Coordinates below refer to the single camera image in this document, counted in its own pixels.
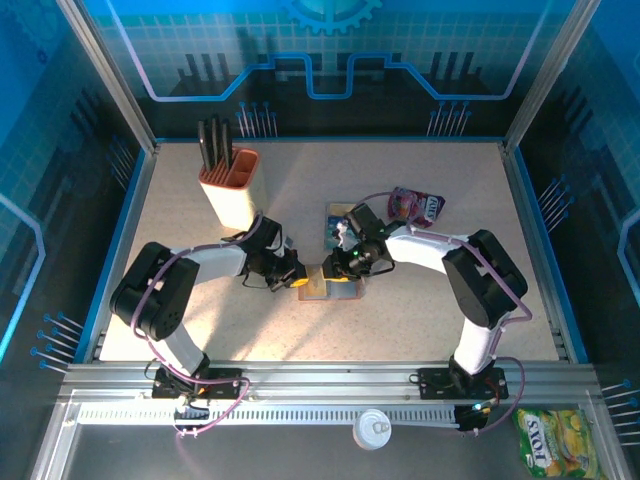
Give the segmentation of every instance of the table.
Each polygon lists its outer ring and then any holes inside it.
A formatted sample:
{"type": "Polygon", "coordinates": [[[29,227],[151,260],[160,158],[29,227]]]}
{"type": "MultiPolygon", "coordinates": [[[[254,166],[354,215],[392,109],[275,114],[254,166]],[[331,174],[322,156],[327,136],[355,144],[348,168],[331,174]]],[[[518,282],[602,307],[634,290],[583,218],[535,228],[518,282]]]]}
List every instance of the table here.
{"type": "MultiPolygon", "coordinates": [[[[510,327],[498,354],[557,360],[540,291],[497,144],[431,142],[256,142],[270,208],[294,240],[300,260],[322,263],[326,206],[404,186],[442,195],[433,229],[471,234],[491,230],[529,283],[528,324],[510,327]]],[[[197,182],[197,144],[164,144],[149,186],[129,264],[148,241],[195,246],[235,233],[220,225],[197,182]]],[[[384,215],[386,200],[370,203],[384,215]]],[[[259,277],[252,279],[261,282],[259,277]]],[[[448,280],[411,264],[366,282],[362,299],[299,302],[297,291],[253,290],[238,278],[194,288],[184,323],[211,359],[309,361],[445,360],[463,317],[448,280]]],[[[100,359],[150,360],[146,345],[112,318],[100,359]]]]}

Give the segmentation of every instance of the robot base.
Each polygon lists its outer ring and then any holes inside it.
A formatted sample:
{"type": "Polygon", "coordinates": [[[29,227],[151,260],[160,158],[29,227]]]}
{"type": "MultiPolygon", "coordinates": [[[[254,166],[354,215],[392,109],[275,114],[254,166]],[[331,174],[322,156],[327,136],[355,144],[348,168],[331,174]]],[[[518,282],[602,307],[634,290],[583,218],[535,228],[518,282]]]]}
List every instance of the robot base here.
{"type": "MultiPolygon", "coordinates": [[[[202,379],[238,378],[242,376],[239,368],[208,368],[202,379]]],[[[196,385],[175,377],[163,367],[156,371],[151,398],[179,398],[189,393],[193,400],[235,400],[240,395],[241,385],[232,382],[220,385],[196,385]]]]}
{"type": "Polygon", "coordinates": [[[467,391],[461,391],[451,379],[448,368],[420,368],[411,382],[418,385],[421,400],[491,400],[497,389],[500,399],[509,398],[509,390],[501,368],[491,368],[484,381],[473,382],[467,391]]]}

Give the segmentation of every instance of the purple snack bag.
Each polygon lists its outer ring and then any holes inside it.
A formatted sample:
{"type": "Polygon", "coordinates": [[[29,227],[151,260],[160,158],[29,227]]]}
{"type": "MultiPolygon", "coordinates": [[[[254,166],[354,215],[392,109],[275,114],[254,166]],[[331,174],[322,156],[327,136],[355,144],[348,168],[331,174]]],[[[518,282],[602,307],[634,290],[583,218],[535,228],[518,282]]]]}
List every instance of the purple snack bag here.
{"type": "Polygon", "coordinates": [[[422,208],[424,213],[414,220],[414,223],[422,228],[428,228],[436,221],[442,207],[444,207],[445,199],[439,195],[431,195],[430,193],[417,192],[407,188],[396,187],[393,194],[389,196],[388,214],[389,218],[394,220],[406,220],[414,217],[422,208]],[[416,199],[416,204],[412,204],[412,197],[416,199]]]}

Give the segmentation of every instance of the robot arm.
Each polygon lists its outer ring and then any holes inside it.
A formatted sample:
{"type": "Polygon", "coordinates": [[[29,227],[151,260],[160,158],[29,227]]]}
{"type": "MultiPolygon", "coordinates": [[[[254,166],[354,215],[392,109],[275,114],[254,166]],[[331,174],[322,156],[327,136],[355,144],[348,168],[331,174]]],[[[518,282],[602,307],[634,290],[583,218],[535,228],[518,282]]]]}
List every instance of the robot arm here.
{"type": "MultiPolygon", "coordinates": [[[[177,250],[155,242],[145,245],[113,293],[111,312],[131,325],[133,313],[151,280],[177,250]]],[[[179,371],[188,376],[203,372],[209,359],[182,325],[191,291],[195,285],[216,278],[249,273],[264,277],[267,287],[274,292],[307,280],[306,270],[296,251],[290,248],[281,225],[266,217],[253,235],[238,245],[195,249],[171,265],[145,303],[136,326],[179,371]]]]}
{"type": "Polygon", "coordinates": [[[524,277],[495,236],[486,230],[448,236],[408,229],[404,222],[384,225],[365,204],[356,206],[346,219],[360,242],[348,251],[334,249],[323,264],[325,278],[353,280],[376,275],[393,270],[395,262],[444,273],[465,317],[460,343],[449,361],[451,379],[461,392],[484,379],[493,366],[500,325],[516,305],[463,244],[479,249],[518,298],[527,292],[524,277]],[[378,260],[387,260],[391,268],[372,272],[378,260]]]}

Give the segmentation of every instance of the blue backdrop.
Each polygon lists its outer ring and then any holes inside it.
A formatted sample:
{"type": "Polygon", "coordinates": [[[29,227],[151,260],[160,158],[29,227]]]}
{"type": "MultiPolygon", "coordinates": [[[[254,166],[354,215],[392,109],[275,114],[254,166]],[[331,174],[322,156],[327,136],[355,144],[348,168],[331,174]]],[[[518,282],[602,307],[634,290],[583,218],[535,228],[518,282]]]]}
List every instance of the blue backdrop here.
{"type": "Polygon", "coordinates": [[[506,132],[573,2],[513,3],[88,8],[159,136],[195,137],[198,118],[215,111],[237,136],[455,137],[506,132]]]}

